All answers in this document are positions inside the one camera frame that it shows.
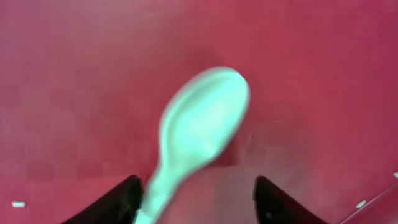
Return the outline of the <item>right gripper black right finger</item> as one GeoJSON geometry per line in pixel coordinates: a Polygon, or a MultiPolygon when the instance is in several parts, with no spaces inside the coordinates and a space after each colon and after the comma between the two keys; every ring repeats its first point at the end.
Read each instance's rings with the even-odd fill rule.
{"type": "Polygon", "coordinates": [[[264,176],[256,178],[253,199],[258,224],[326,224],[264,176]]]}

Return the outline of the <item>white plastic spoon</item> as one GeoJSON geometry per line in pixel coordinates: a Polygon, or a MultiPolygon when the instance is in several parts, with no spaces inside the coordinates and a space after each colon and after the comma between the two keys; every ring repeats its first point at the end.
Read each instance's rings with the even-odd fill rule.
{"type": "Polygon", "coordinates": [[[155,223],[182,182],[222,154],[249,99],[247,81],[230,67],[209,68],[179,89],[159,122],[159,160],[135,224],[155,223]]]}

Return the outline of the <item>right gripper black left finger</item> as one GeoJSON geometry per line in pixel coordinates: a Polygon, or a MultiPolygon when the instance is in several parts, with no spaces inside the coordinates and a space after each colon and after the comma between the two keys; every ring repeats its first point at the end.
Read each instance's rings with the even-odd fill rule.
{"type": "Polygon", "coordinates": [[[130,175],[62,224],[132,224],[143,201],[140,178],[130,175]]]}

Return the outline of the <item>red serving tray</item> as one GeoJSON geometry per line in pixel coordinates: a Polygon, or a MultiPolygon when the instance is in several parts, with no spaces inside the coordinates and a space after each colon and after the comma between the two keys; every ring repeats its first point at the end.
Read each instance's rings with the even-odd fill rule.
{"type": "Polygon", "coordinates": [[[258,175],[328,223],[394,184],[396,1],[2,1],[1,222],[61,223],[146,182],[165,105],[220,65],[248,113],[162,223],[255,223],[258,175]]]}

